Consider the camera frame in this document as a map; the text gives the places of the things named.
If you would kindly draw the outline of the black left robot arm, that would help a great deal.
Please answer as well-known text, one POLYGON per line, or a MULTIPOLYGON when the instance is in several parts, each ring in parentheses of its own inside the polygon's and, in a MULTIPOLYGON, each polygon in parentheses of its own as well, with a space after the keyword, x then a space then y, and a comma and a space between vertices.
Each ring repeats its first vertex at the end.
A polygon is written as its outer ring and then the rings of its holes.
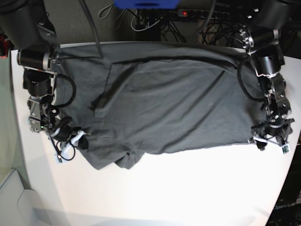
POLYGON ((238 33, 247 58, 238 66, 238 82, 245 95, 253 101, 261 102, 266 119, 252 127, 250 142, 267 142, 267 137, 284 145, 291 134, 289 119, 291 106, 286 97, 286 81, 280 70, 285 64, 280 47, 281 29, 292 13, 300 6, 299 0, 236 0, 238 33), (263 97, 254 98, 243 85, 241 69, 250 63, 255 71, 263 97))

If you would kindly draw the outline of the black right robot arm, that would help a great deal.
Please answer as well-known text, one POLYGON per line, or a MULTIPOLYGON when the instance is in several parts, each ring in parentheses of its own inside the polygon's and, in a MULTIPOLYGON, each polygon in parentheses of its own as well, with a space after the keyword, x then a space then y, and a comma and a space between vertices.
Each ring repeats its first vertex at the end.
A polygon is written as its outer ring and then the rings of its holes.
POLYGON ((0 26, 18 49, 17 62, 24 68, 23 87, 30 97, 29 123, 31 131, 46 132, 51 141, 65 142, 86 149, 89 130, 71 126, 72 117, 58 119, 62 108, 84 101, 87 93, 67 74, 57 68, 62 61, 56 33, 50 23, 42 0, 2 0, 0 26), (70 99, 53 105, 57 79, 70 83, 70 99))

